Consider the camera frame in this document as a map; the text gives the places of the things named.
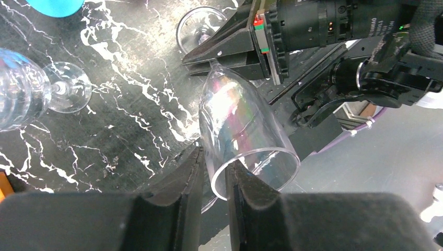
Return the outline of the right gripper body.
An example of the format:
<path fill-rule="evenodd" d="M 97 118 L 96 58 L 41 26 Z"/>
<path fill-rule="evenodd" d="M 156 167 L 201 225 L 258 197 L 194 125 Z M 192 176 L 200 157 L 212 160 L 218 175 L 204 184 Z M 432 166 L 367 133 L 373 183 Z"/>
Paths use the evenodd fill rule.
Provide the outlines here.
<path fill-rule="evenodd" d="M 289 54 L 402 30 L 415 1 L 260 1 L 252 13 L 256 48 L 275 85 L 289 76 Z"/>

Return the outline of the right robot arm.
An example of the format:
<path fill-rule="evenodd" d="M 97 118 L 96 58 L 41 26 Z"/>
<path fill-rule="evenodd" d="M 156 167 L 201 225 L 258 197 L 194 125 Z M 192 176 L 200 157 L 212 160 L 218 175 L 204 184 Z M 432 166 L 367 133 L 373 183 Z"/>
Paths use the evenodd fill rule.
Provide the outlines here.
<path fill-rule="evenodd" d="M 438 44 L 442 1 L 245 1 L 182 63 L 203 76 L 217 59 L 249 80 L 281 84 L 295 70 L 291 52 L 328 49 L 270 100 L 286 98 L 290 140 L 304 159 L 338 137 L 333 112 L 345 102 L 400 108 L 441 92 Z"/>

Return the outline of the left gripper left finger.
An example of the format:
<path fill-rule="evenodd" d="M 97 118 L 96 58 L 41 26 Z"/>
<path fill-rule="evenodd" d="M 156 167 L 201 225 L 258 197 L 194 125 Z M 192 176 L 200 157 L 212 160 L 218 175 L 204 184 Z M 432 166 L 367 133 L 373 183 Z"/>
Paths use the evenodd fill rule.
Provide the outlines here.
<path fill-rule="evenodd" d="M 142 192 L 30 193 L 1 203 L 1 250 L 197 250 L 204 153 Z"/>

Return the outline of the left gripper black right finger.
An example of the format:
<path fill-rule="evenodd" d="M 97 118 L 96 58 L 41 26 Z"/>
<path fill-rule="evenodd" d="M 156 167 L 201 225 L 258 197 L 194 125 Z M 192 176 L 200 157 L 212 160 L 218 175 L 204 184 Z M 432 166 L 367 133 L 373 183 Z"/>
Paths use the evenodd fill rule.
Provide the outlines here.
<path fill-rule="evenodd" d="M 232 250 L 435 250 L 391 193 L 280 193 L 239 161 L 225 170 Z"/>

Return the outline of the clear wine glass front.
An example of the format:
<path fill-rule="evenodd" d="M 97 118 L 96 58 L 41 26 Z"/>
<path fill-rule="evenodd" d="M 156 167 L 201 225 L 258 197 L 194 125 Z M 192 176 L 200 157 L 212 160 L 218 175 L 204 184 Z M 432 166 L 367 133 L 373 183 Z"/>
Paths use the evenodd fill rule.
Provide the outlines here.
<path fill-rule="evenodd" d="M 21 129 L 47 110 L 75 113 L 92 96 L 87 74 L 75 64 L 39 66 L 24 55 L 1 49 L 1 131 Z"/>

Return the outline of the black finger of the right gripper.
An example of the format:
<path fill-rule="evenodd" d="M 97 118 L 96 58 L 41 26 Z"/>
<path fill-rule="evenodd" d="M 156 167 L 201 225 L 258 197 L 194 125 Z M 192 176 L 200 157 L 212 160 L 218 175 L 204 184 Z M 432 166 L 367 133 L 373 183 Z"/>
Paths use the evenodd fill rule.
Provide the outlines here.
<path fill-rule="evenodd" d="M 248 80 L 270 78 L 269 66 L 253 27 L 259 5 L 241 4 L 214 35 L 184 56 L 182 64 L 191 76 L 207 75 L 209 62 L 217 60 Z"/>

